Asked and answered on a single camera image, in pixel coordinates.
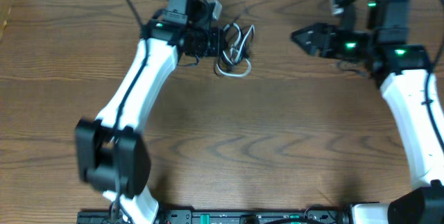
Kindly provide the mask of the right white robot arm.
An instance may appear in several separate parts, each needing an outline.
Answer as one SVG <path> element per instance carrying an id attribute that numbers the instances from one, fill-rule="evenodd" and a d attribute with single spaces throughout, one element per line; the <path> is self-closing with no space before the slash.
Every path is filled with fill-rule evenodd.
<path id="1" fill-rule="evenodd" d="M 395 119 L 412 190 L 390 203 L 350 203 L 337 223 L 443 222 L 443 110 L 424 46 L 409 44 L 409 0 L 369 0 L 367 29 L 355 29 L 355 0 L 330 0 L 339 25 L 292 32 L 305 53 L 364 63 Z"/>

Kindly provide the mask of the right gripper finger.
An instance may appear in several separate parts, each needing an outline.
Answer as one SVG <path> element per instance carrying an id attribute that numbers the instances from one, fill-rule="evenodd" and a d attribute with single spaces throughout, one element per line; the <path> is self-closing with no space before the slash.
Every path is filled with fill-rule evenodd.
<path id="1" fill-rule="evenodd" d="M 315 56 L 317 52 L 317 46 L 311 41 L 293 40 L 307 55 Z"/>
<path id="2" fill-rule="evenodd" d="M 317 23 L 306 26 L 291 33 L 292 40 L 312 40 L 316 32 Z"/>

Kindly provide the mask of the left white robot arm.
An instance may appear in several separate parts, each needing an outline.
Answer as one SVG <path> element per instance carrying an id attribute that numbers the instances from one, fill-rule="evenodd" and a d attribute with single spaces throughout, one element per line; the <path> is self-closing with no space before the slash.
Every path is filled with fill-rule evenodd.
<path id="1" fill-rule="evenodd" d="M 79 178 L 110 200 L 106 211 L 83 210 L 78 223 L 154 223 L 159 203 L 148 187 L 151 161 L 143 141 L 153 104 L 181 55 L 216 57 L 225 47 L 217 0 L 167 0 L 143 22 L 126 0 L 140 28 L 135 59 L 110 102 L 94 120 L 74 130 Z"/>

